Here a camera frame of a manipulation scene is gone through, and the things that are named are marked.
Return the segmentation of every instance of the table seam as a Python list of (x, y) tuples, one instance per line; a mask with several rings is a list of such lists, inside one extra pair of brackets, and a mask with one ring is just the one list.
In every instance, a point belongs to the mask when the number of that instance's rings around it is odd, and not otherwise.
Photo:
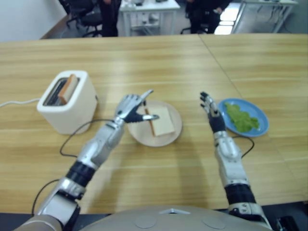
[(209, 49), (209, 47), (206, 45), (206, 43), (203, 41), (203, 39), (200, 37), (200, 35), (198, 35), (199, 39), (201, 40), (201, 42), (204, 44), (204, 46), (207, 48), (207, 50), (210, 52), (211, 56), (213, 57), (213, 59), (215, 60), (215, 62), (218, 64), (218, 66), (220, 67), (220, 69), (222, 70), (222, 72), (225, 74), (225, 76), (228, 78), (229, 82), (232, 84), (232, 86), (234, 86), (234, 88), (236, 89), (237, 93), (239, 93), (239, 95), (241, 96), (241, 98), (243, 98), (242, 94), (240, 93), (240, 91), (237, 89), (237, 87), (235, 86), (235, 84), (232, 82), (232, 80), (230, 79), (230, 77), (228, 76), (228, 74), (226, 73), (226, 71), (223, 69), (223, 67), (220, 65), (220, 63), (218, 62), (218, 60), (216, 59), (215, 55), (212, 53), (212, 51)]

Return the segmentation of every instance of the white table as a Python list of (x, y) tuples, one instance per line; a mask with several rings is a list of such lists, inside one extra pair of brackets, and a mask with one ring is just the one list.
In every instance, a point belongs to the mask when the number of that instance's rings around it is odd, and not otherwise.
[(120, 6), (120, 12), (123, 14), (123, 22), (125, 28), (125, 36), (130, 36), (131, 31), (131, 13), (159, 13), (159, 25), (162, 27), (164, 22), (164, 13), (172, 14), (172, 21), (170, 25), (170, 34), (174, 34), (174, 25), (176, 10), (180, 6), (175, 0), (167, 0), (164, 2), (156, 2), (155, 0), (145, 0), (142, 6), (136, 6), (135, 4), (129, 4), (125, 0), (122, 1)]
[(236, 17), (236, 21), (234, 24), (234, 27), (232, 29), (232, 34), (236, 33), (238, 29), (238, 25), (241, 23), (243, 19), (243, 14), (245, 12), (245, 8), (248, 4), (258, 4), (258, 5), (267, 5), (267, 6), (282, 6), (282, 10), (279, 14), (279, 21), (276, 24), (273, 33), (278, 33), (280, 27), (282, 26), (285, 19), (289, 16), (291, 13), (293, 7), (298, 4), (295, 0), (279, 0), (278, 2), (272, 1), (272, 0), (242, 0), (241, 6), (239, 9), (239, 12)]

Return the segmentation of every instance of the table surface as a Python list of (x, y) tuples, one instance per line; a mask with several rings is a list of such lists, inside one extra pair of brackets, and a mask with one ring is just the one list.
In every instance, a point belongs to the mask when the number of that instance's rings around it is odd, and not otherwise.
[(276, 5), (276, 4), (282, 4), (282, 5), (297, 5), (298, 2), (296, 0), (279, 0), (278, 2), (272, 1), (272, 0), (243, 0), (243, 2), (246, 3), (252, 3), (252, 4), (265, 4), (265, 5)]
[[(63, 70), (88, 71), (99, 96), (95, 118), (111, 118), (128, 93), (154, 89), (181, 114), (183, 131), (172, 144), (151, 148), (126, 132), (88, 185), (82, 213), (114, 213), (142, 205), (226, 208), (213, 137), (199, 106), (204, 90), (217, 102), (244, 98), (269, 118), (243, 159), (261, 205), (308, 198), (307, 35), (186, 35), (135, 38), (47, 39), (0, 43), (0, 102), (40, 97)], [(75, 161), (35, 103), (0, 108), (0, 212), (29, 213), (39, 189)], [(65, 148), (78, 154), (99, 126)], [(250, 143), (237, 139), (246, 150)], [(49, 186), (43, 196), (52, 188)]]
[(127, 3), (121, 2), (120, 11), (122, 12), (146, 12), (146, 11), (173, 11), (178, 10), (180, 6), (175, 0), (167, 0), (163, 2), (156, 2), (155, 0), (145, 0), (142, 6), (134, 8), (125, 7)]

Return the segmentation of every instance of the white toaster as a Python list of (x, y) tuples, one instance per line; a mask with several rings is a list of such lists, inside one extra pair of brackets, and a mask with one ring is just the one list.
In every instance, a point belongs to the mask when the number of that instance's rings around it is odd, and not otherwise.
[[(61, 104), (58, 93), (71, 75), (77, 85), (66, 104)], [(61, 134), (72, 134), (78, 127), (92, 120), (97, 105), (97, 95), (86, 71), (63, 71), (51, 82), (38, 102), (37, 110)], [(90, 124), (77, 133), (82, 133)]]

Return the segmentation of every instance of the round plate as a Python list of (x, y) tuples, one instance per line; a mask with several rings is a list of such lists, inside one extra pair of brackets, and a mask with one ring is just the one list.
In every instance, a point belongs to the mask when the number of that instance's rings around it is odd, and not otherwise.
[[(249, 132), (237, 131), (235, 125), (231, 122), (231, 119), (227, 114), (227, 107), (224, 105), (224, 103), (239, 105), (241, 111), (248, 112), (250, 117), (255, 117), (258, 119), (259, 128), (258, 129), (253, 128)], [(237, 133), (242, 136), (257, 137), (257, 136), (262, 136), (269, 129), (269, 120), (266, 117), (265, 113), (251, 102), (242, 99), (229, 98), (221, 101), (218, 104), (218, 108), (221, 111), (222, 117), (226, 123), (226, 127), (231, 131), (233, 131), (234, 133)]]
[[(168, 108), (171, 121), (175, 129), (174, 132), (161, 136), (154, 136), (149, 121), (128, 124), (128, 130), (131, 135), (139, 143), (150, 147), (162, 147), (172, 143), (177, 137), (179, 137), (183, 127), (181, 116), (173, 106), (160, 101), (147, 101), (147, 108), (151, 109), (151, 107), (157, 106), (164, 106)], [(140, 106), (137, 112), (139, 114), (145, 114), (144, 107)]]

